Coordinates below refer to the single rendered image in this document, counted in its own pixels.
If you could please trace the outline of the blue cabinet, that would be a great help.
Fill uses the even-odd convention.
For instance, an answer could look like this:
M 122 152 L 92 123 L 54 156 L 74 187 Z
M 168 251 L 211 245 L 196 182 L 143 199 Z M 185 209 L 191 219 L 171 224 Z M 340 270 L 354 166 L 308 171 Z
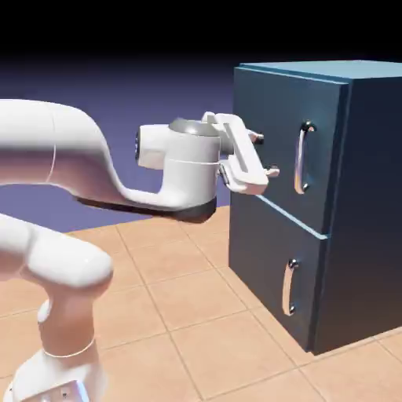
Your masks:
M 349 86 L 314 351 L 402 326 L 402 63 L 241 64 Z

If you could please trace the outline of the blue cabinet door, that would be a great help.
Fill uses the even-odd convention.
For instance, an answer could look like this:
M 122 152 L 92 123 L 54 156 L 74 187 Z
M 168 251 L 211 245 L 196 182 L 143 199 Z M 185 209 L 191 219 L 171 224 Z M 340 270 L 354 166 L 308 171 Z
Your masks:
M 314 351 L 328 238 L 257 196 L 231 195 L 228 262 L 233 272 L 306 351 Z M 282 310 L 284 269 L 297 259 L 291 301 Z
M 321 235 L 328 234 L 349 86 L 344 82 L 247 68 L 234 72 L 233 111 L 265 137 L 256 147 L 263 165 L 278 166 L 265 198 Z M 305 144 L 303 195 L 294 190 L 294 161 L 301 124 L 315 132 Z

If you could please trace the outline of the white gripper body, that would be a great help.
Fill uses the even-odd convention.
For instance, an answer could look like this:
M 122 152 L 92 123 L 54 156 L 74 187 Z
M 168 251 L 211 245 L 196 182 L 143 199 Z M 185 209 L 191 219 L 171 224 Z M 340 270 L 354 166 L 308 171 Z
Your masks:
M 265 170 L 250 139 L 249 130 L 237 115 L 215 115 L 217 126 L 232 142 L 233 153 L 222 160 L 220 171 L 224 183 L 232 192 L 262 194 L 269 183 Z

